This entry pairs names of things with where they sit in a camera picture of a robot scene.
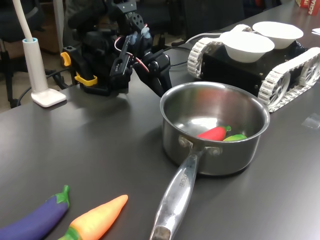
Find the saucepan rim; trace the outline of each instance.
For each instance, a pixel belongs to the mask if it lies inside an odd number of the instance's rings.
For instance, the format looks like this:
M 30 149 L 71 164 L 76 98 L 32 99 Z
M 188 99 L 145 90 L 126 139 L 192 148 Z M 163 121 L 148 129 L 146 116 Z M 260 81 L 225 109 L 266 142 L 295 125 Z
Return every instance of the saucepan rim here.
M 247 95 L 249 98 L 252 99 L 253 102 L 255 102 L 262 110 L 263 110 L 263 114 L 265 115 L 265 118 L 264 118 L 264 125 L 263 127 L 260 129 L 259 132 L 257 132 L 256 134 L 250 136 L 250 137 L 247 137 L 246 139 L 242 139 L 242 140 L 236 140 L 236 141 L 214 141 L 214 140 L 208 140 L 208 139 L 204 139 L 204 138 L 200 138 L 200 137 L 197 137 L 197 136 L 194 136 L 194 135 L 191 135 L 185 131 L 183 131 L 182 129 L 178 128 L 177 126 L 175 126 L 171 121 L 169 121 L 169 119 L 167 118 L 166 114 L 165 114 L 165 110 L 164 110 L 164 106 L 165 106 L 165 102 L 166 100 L 173 94 L 175 94 L 176 92 L 180 91 L 182 88 L 185 88 L 186 86 L 191 86 L 191 85 L 194 85 L 194 86 L 214 86 L 214 87 L 217 87 L 217 88 L 229 88 L 229 89 L 232 89 L 232 90 L 235 90 L 235 91 L 238 91 L 240 93 L 243 93 L 245 95 Z M 188 136 L 188 137 L 191 137 L 191 138 L 194 138 L 194 139 L 197 139 L 197 140 L 200 140 L 200 141 L 205 141 L 207 143 L 223 143 L 223 144 L 231 144 L 231 143 L 239 143 L 239 142 L 245 142 L 245 141 L 249 141 L 251 139 L 254 139 L 256 137 L 258 137 L 259 135 L 261 135 L 269 126 L 269 123 L 270 123 L 270 114 L 269 114 L 269 111 L 268 111 L 268 108 L 267 106 L 265 106 L 262 102 L 260 102 L 260 100 L 254 96 L 253 94 L 241 89 L 241 88 L 238 88 L 236 86 L 231 86 L 231 85 L 228 85 L 228 84 L 224 84 L 224 83 L 218 83 L 218 82 L 211 82 L 211 81 L 195 81 L 195 82 L 188 82 L 188 83 L 183 83 L 183 84 L 180 84 L 180 85 L 177 85 L 171 89 L 169 89 L 165 94 L 163 94 L 163 96 L 161 97 L 161 100 L 160 100 L 160 111 L 161 111 L 161 114 L 163 116 L 163 118 L 173 127 L 175 128 L 176 130 L 178 130 L 179 132 L 183 133 L 184 135 Z

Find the red wire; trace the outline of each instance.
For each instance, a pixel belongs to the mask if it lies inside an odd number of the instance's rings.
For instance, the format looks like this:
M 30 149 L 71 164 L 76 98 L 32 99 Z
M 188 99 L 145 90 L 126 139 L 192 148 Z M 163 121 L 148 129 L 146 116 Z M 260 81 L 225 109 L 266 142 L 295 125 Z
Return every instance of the red wire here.
M 114 48 L 116 50 L 118 50 L 119 52 L 121 52 L 121 50 L 119 48 L 117 48 L 117 42 L 119 41 L 119 39 L 122 38 L 122 36 L 119 36 L 115 41 L 114 41 Z M 130 56 L 134 57 L 134 55 L 131 52 L 126 52 L 127 54 L 129 54 Z M 149 69 L 147 68 L 147 66 L 137 57 L 135 57 L 136 61 L 142 65 L 142 67 L 147 71 L 147 73 L 149 73 Z

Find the table surface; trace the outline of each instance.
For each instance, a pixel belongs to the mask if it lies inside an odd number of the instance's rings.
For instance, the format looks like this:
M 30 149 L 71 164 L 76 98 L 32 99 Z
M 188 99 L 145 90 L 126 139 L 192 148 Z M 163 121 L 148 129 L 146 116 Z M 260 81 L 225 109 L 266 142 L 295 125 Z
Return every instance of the table surface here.
M 305 47 L 320 46 L 308 16 L 295 4 L 243 23 L 292 23 Z M 170 50 L 171 62 L 188 53 Z M 173 85 L 193 81 L 186 66 L 170 71 Z M 271 115 L 254 161 L 242 174 L 199 175 L 175 240 L 318 240 L 320 133 L 302 126 L 320 114 L 320 84 Z M 106 240 L 149 239 L 159 202 L 177 170 L 161 144 L 160 99 L 132 75 L 129 93 L 63 91 L 67 103 L 43 109 L 26 104 L 0 114 L 0 227 L 17 221 L 70 185 L 70 209 L 46 238 L 56 240 L 88 210 L 128 194 Z

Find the toy eggplant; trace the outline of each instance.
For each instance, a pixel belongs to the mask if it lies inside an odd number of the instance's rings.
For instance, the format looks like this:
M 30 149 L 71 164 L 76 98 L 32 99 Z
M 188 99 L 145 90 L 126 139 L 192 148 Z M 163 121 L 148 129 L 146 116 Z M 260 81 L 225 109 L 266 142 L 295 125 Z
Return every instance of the toy eggplant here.
M 216 126 L 208 131 L 199 134 L 197 137 L 213 141 L 223 141 L 226 137 L 226 133 L 230 130 L 230 126 Z
M 41 240 L 59 222 L 69 208 L 69 186 L 50 197 L 23 219 L 0 229 L 1 240 Z
M 117 219 L 127 200 L 128 195 L 122 195 L 79 216 L 59 240 L 100 239 Z
M 239 141 L 239 140 L 242 140 L 242 139 L 246 139 L 247 137 L 243 134 L 236 134 L 236 135 L 233 135 L 233 136 L 229 136 L 227 137 L 225 140 L 225 142 L 230 142 L 230 141 Z

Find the white bowl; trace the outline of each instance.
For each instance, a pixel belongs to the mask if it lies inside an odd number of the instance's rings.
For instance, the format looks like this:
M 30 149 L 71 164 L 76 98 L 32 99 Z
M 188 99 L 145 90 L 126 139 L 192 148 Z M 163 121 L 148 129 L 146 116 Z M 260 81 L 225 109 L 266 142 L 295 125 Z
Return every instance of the white bowl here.
M 252 29 L 271 39 L 275 49 L 285 49 L 304 35 L 296 26 L 275 21 L 258 22 Z
M 254 63 L 275 44 L 267 37 L 246 31 L 229 31 L 220 36 L 229 57 L 241 63 Z

